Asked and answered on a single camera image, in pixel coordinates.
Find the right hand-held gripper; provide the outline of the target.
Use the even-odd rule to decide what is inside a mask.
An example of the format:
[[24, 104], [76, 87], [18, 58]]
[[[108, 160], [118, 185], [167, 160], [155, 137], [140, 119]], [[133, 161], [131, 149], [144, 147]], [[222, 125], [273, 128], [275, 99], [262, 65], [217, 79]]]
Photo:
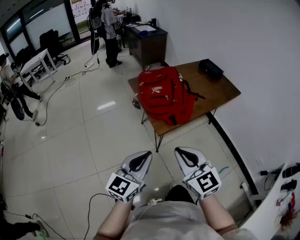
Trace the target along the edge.
[[205, 162], [199, 150], [176, 147], [174, 154], [185, 176], [183, 183], [199, 200], [207, 198], [220, 189], [222, 183], [216, 168], [212, 167], [209, 161]]

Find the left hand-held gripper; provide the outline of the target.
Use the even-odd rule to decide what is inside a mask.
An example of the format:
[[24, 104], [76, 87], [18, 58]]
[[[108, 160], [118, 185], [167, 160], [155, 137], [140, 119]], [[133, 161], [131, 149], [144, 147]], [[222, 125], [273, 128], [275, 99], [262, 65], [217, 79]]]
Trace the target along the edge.
[[151, 151], [137, 152], [126, 157], [121, 164], [122, 169], [111, 174], [105, 187], [107, 193], [123, 203], [131, 201], [141, 192], [151, 161]]

